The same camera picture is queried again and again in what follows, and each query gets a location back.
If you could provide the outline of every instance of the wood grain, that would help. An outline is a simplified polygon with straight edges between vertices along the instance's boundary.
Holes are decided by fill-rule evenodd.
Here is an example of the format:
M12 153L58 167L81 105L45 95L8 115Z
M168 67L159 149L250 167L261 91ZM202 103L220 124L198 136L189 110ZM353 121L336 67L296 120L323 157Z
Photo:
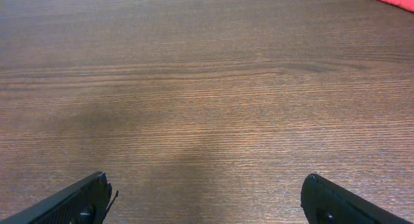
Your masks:
M414 221L414 15L374 0L1 0L0 218L101 170L106 223Z

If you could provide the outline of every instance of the brown wooden surface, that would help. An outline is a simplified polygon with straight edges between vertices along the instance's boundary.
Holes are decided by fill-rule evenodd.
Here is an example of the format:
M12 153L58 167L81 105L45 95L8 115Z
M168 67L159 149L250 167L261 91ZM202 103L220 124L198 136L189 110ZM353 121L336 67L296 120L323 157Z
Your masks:
M1 0L0 218L101 170L106 223L306 223L317 172L414 221L414 14Z

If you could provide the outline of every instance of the tabletop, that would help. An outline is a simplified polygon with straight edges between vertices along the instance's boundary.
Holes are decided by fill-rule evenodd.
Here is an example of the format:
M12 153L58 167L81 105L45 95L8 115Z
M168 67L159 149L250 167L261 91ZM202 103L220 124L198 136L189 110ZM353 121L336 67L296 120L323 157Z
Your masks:
M414 221L414 14L0 0L0 218L96 171L106 223L306 223L318 173Z

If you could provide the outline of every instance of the wooden table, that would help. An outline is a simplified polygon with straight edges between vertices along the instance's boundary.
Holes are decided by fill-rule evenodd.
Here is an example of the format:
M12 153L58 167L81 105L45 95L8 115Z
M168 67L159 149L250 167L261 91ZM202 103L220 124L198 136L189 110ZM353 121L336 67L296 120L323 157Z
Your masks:
M414 15L375 0L1 0L0 218L306 223L319 173L414 221Z

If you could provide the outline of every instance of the black object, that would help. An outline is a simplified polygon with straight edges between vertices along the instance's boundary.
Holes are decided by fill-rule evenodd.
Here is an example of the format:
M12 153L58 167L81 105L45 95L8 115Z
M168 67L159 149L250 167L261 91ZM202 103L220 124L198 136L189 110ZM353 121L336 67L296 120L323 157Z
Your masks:
M317 174L305 179L301 206L310 224L410 223Z
M0 223L101 224L118 197L118 191L108 206L111 194L112 186L107 182L105 173L95 172Z

